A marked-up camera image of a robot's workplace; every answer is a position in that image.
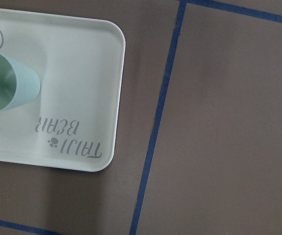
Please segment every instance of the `blue line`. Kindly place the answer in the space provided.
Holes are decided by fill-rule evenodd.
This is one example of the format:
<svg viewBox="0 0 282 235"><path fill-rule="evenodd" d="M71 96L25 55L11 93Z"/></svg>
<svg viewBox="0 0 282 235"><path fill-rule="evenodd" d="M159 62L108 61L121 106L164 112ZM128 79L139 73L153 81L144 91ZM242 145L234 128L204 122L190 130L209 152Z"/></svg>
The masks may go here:
<svg viewBox="0 0 282 235"><path fill-rule="evenodd" d="M10 228L10 229L20 230L20 231L24 231L24 232L28 232L32 234L38 234L38 235L61 235L61 234L51 232L48 230L38 229L38 228L34 228L34 227L22 225L22 224L15 224L15 223L6 222L2 220L0 220L0 226Z"/></svg>
<svg viewBox="0 0 282 235"><path fill-rule="evenodd" d="M162 80L162 85L161 85L161 89L160 89L160 93L159 93L159 97L158 97L158 104L157 104L156 113L155 113L154 126L153 126L153 130L152 130L152 133L151 133L149 146L148 146L148 149L147 149L147 154L146 154L145 163L144 163L144 167L143 167L141 183L140 183L140 187L139 187L139 191L138 191L138 195L137 195L137 199L136 199L136 205L135 205L135 209L134 209L134 213L133 213L133 219L132 219L129 235L135 235L136 234L136 229L137 229L139 218L140 218L140 213L141 213L141 209L142 209L146 184L147 184L150 169L151 169L151 164L152 164L154 149L155 149L155 145L156 145L159 125L160 125L160 121L161 121L162 112L163 112L163 109L164 109L164 104L165 104L166 94L167 94L167 90L168 90L170 75L171 75L172 67L173 67L173 64L174 64L174 59L175 59L175 54L176 54L176 49L177 49L177 44L178 44L178 37L180 35L180 30L181 30L181 26L182 26L185 7L186 7L186 2L180 0L179 7L178 7L178 14L177 14L177 24L176 24L176 28L174 29L174 32L173 32L173 35L172 35L172 38L171 38L171 43L170 43L170 47L169 47L169 54L168 54L168 57L167 57L167 62L166 62L166 67L165 67L165 74L164 74L164 77L163 77L163 80Z"/></svg>
<svg viewBox="0 0 282 235"><path fill-rule="evenodd" d="M229 11L233 13L238 13L246 16L252 16L256 18L261 18L264 20L274 21L282 23L282 16L272 13L267 13L263 11L253 10L241 6L235 6L227 3L211 1L211 0L186 0L187 3L192 3L195 5L206 6L210 8L215 8L219 10Z"/></svg>

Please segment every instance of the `rectangular tray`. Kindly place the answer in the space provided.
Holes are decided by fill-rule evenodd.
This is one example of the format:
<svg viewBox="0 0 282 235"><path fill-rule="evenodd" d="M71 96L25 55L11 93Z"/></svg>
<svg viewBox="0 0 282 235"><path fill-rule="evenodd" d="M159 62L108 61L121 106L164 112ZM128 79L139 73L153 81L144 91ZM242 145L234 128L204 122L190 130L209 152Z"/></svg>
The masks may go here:
<svg viewBox="0 0 282 235"><path fill-rule="evenodd" d="M114 154L124 63L119 27L0 9L0 52L41 80L35 101L0 113L0 161L104 169Z"/></svg>

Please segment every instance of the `plastic cup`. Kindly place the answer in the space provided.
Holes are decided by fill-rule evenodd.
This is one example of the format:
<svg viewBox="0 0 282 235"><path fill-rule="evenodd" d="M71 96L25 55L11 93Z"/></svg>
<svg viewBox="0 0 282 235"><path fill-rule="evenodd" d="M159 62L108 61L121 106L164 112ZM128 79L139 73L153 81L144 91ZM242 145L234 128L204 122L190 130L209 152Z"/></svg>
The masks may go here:
<svg viewBox="0 0 282 235"><path fill-rule="evenodd" d="M39 91L33 69L0 53L0 112L33 101Z"/></svg>

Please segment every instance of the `blue tape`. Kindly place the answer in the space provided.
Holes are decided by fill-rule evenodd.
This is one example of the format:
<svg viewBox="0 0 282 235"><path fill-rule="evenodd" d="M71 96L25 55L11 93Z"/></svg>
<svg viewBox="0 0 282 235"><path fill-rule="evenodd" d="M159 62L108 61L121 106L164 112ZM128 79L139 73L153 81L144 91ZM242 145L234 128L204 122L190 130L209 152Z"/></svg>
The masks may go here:
<svg viewBox="0 0 282 235"><path fill-rule="evenodd" d="M267 13L263 11L258 11L258 10L253 10L241 6L235 6L227 3L222 3L222 2L217 2L217 1L211 1L211 0L186 0L187 3L192 3L195 5L200 5L200 6L206 6L210 8L215 8L219 10L224 10L224 11L229 11L233 13L238 13L246 16L252 16L268 21L274 21L274 22L279 22L282 23L282 16L281 15L276 15L272 13Z"/></svg>
<svg viewBox="0 0 282 235"><path fill-rule="evenodd" d="M22 225L22 224L10 223L6 221L2 221L2 220L0 220L0 226L10 228L10 229L20 230L20 231L24 231L24 232L28 232L32 234L38 234L38 235L61 235L61 234L51 232L48 230L38 229L38 228L34 228L34 227Z"/></svg>
<svg viewBox="0 0 282 235"><path fill-rule="evenodd" d="M175 59L175 54L176 54L176 49L177 49L177 44L178 44L178 37L179 37L180 31L181 31L185 7L186 7L186 2L181 0L180 3L179 3L179 7L178 7L176 28L174 29L174 32L173 32L173 35L172 35L172 38L171 38L170 47L169 47L169 53L168 53L168 57L167 57L166 67L165 67L165 74L164 74L164 77L163 77L163 80L162 80L162 85L161 85L161 89L160 89L160 93L159 93L159 97L158 97L158 104L157 104L156 113L155 113L154 126L153 126L153 130L152 130L152 133L151 133L149 146L148 146L148 149L147 149L147 154L146 154L145 163L144 163L144 167L143 167L141 183L140 183L140 187L139 187L139 191L138 191L138 195L137 195L137 199L136 199L136 205L135 205L135 209L134 209L134 213L133 213L133 218L132 218L132 223L131 223L129 235L135 235L136 234L136 229L137 229L139 218L140 218L140 213L141 213L141 209L142 209L146 184L147 184L150 169L151 169L154 149L155 149L155 145L156 145L156 140L157 140L158 130L159 130L159 126L160 126L162 111L164 109L164 104L165 104L166 94L167 94L167 90L168 90L170 75L171 75L172 67L173 67L173 64L174 64L174 59Z"/></svg>

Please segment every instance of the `cup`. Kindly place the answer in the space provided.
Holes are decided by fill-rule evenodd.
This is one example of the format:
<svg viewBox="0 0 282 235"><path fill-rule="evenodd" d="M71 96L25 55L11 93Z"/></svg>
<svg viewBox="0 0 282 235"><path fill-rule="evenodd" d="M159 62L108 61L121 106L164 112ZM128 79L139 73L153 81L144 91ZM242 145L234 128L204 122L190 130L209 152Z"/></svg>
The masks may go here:
<svg viewBox="0 0 282 235"><path fill-rule="evenodd" d="M0 53L0 112L33 101L39 91L33 69Z"/></svg>

